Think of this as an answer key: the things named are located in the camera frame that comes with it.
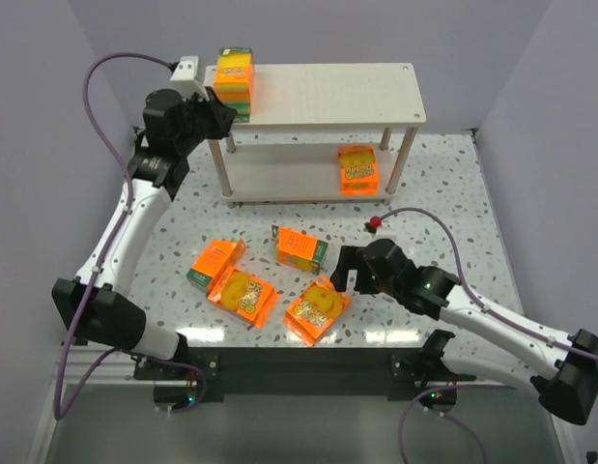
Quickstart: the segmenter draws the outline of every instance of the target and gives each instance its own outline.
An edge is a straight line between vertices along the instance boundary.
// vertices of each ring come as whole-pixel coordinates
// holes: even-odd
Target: shelf top
[[[215,66],[206,68],[212,85]],[[409,63],[256,65],[250,129],[381,129],[425,124]]]

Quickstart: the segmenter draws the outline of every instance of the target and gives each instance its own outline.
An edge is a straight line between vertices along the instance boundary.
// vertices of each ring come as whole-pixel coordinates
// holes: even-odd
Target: green label
[[[318,244],[316,245],[316,250],[314,251],[314,257],[312,258],[312,261],[318,264],[322,264],[325,261],[325,257],[327,256],[327,248],[328,243],[319,240]]]
[[[189,269],[189,272],[186,273],[186,278],[188,278],[192,284],[200,286],[204,289],[206,289],[209,286],[209,283],[211,283],[211,280],[213,280],[210,275],[202,274],[198,271],[194,271],[193,269]]]

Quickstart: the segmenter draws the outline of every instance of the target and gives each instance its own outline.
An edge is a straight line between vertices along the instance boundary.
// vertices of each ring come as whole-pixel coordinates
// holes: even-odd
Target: shelf leg
[[[392,132],[393,132],[392,128],[384,129],[383,138],[380,139],[380,149],[381,150],[388,150],[388,142],[391,139]]]
[[[408,153],[410,152],[411,147],[413,145],[416,130],[417,128],[406,129],[404,141],[402,142],[402,146],[399,149],[397,159],[395,160],[395,165],[393,166],[393,170],[391,171],[391,177],[388,180],[388,184],[386,185],[386,193],[388,194],[392,195],[397,190],[397,185],[399,184],[399,180],[402,177],[402,170],[404,169],[404,165],[406,164]]]
[[[225,146],[228,153],[234,153],[237,151],[237,145],[234,143],[234,135],[230,132],[225,139]]]
[[[223,196],[229,198],[232,196],[232,189],[230,188],[230,179],[228,179],[228,171],[225,170],[225,164],[223,162],[223,155],[219,148],[218,140],[209,140],[209,147],[213,154],[214,167],[217,169],[217,176],[219,176],[219,182],[221,183],[221,191]]]

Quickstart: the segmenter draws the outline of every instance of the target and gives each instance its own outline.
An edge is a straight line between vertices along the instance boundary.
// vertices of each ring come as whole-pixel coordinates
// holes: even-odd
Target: black metal base
[[[374,395],[410,400],[422,377],[407,367],[418,348],[189,348],[189,359],[203,369],[205,401],[226,394]],[[136,380],[186,380],[182,369],[147,362],[136,366]],[[443,374],[431,381],[448,381]],[[460,376],[459,380],[474,380]]]

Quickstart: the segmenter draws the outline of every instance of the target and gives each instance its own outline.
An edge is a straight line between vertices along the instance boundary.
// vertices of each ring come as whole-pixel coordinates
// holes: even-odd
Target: lower shelf
[[[394,159],[374,146],[380,184],[375,195],[345,196],[340,191],[336,143],[239,145],[224,160],[232,187],[231,202],[372,201],[395,196],[386,192]]]

